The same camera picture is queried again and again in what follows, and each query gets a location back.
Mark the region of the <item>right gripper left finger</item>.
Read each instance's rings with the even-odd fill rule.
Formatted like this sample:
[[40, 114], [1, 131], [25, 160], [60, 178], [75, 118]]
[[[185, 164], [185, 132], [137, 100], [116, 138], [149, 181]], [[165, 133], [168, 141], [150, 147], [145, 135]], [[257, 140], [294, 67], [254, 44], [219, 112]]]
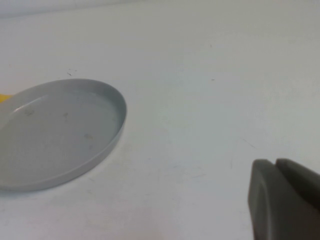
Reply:
[[306, 202], [276, 163], [252, 163], [248, 207], [256, 240], [318, 240], [320, 207]]

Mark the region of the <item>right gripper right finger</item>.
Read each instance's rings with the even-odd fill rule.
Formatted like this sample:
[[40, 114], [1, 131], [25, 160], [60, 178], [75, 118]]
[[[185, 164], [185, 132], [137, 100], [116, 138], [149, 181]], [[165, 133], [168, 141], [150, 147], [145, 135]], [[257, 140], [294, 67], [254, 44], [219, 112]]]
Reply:
[[320, 207], [320, 175], [287, 158], [279, 158], [275, 165], [295, 191], [314, 208]]

